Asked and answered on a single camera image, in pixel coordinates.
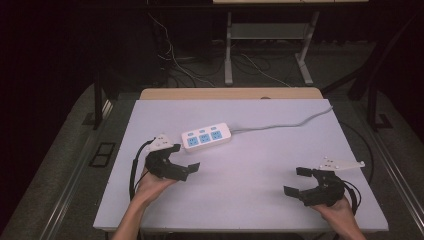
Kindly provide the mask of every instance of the hand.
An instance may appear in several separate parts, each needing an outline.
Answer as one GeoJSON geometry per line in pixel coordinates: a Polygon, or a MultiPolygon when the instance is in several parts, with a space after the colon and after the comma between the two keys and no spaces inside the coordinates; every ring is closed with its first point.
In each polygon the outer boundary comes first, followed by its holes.
{"type": "Polygon", "coordinates": [[[365,236],[356,223],[349,201],[345,196],[331,207],[321,204],[311,206],[311,208],[321,213],[322,218],[344,239],[365,239],[365,236]]]}
{"type": "Polygon", "coordinates": [[[146,208],[151,202],[156,200],[167,187],[177,182],[170,179],[160,179],[147,172],[146,168],[144,168],[141,176],[144,177],[140,180],[134,198],[131,200],[118,229],[113,235],[113,240],[136,239],[141,224],[141,218],[146,208]]]}

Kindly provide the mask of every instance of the white plastic part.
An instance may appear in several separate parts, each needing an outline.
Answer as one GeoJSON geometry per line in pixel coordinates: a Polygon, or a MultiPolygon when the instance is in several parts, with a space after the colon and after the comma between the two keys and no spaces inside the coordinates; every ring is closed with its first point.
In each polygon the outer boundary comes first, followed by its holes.
{"type": "Polygon", "coordinates": [[[333,160],[324,158],[324,161],[319,166],[320,170],[327,171],[341,171],[352,168],[361,168],[365,167],[364,162],[356,162],[356,161],[342,161],[342,160],[333,160]]]}
{"type": "Polygon", "coordinates": [[[165,134],[159,134],[159,136],[157,136],[155,140],[153,140],[153,142],[147,146],[146,150],[148,152],[154,152],[157,150],[171,148],[173,146],[174,143],[172,143],[172,141],[165,134]]]}
{"type": "Polygon", "coordinates": [[[193,152],[231,140],[231,132],[227,124],[219,123],[203,127],[181,134],[184,148],[187,152],[193,152]]]}

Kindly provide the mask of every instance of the blue outlet socket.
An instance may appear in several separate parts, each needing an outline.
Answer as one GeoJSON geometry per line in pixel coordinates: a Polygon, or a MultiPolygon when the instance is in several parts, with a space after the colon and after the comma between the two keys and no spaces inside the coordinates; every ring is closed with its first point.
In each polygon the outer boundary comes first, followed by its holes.
{"type": "Polygon", "coordinates": [[[207,143],[211,141],[211,138],[209,137],[209,134],[203,134],[199,136],[201,143],[207,143]]]}
{"type": "Polygon", "coordinates": [[[187,142],[190,147],[196,146],[197,144],[199,144],[199,140],[197,140],[197,137],[188,138],[187,142]]]}
{"type": "Polygon", "coordinates": [[[222,138],[220,131],[211,132],[211,136],[213,140],[218,140],[222,138]]]}

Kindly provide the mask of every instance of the gray cable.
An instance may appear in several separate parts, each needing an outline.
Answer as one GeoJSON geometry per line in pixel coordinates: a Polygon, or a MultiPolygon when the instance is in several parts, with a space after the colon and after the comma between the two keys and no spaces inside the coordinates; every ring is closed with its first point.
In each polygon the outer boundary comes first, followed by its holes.
{"type": "Polygon", "coordinates": [[[280,125],[269,125],[269,126],[265,126],[265,127],[258,127],[258,128],[240,128],[240,129],[235,129],[235,130],[231,130],[230,132],[231,134],[237,134],[237,133],[244,133],[244,132],[250,132],[250,131],[259,131],[259,130],[267,130],[267,129],[271,129],[271,128],[280,128],[280,127],[300,127],[305,125],[306,123],[308,123],[309,121],[311,121],[312,119],[324,115],[328,112],[330,112],[333,109],[333,106],[330,106],[330,108],[328,108],[327,110],[323,111],[323,112],[319,112],[316,113],[312,116],[309,116],[308,118],[306,118],[305,120],[299,122],[299,123],[294,123],[294,124],[280,124],[280,125]]]}

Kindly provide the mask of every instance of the power strip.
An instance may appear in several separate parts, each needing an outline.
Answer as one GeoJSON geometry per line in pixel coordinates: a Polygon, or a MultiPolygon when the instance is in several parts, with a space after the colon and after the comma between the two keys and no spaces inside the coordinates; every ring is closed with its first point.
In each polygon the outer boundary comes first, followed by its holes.
{"type": "Polygon", "coordinates": [[[181,134],[183,145],[187,152],[212,147],[231,140],[231,132],[227,124],[216,125],[191,130],[181,134]]]}

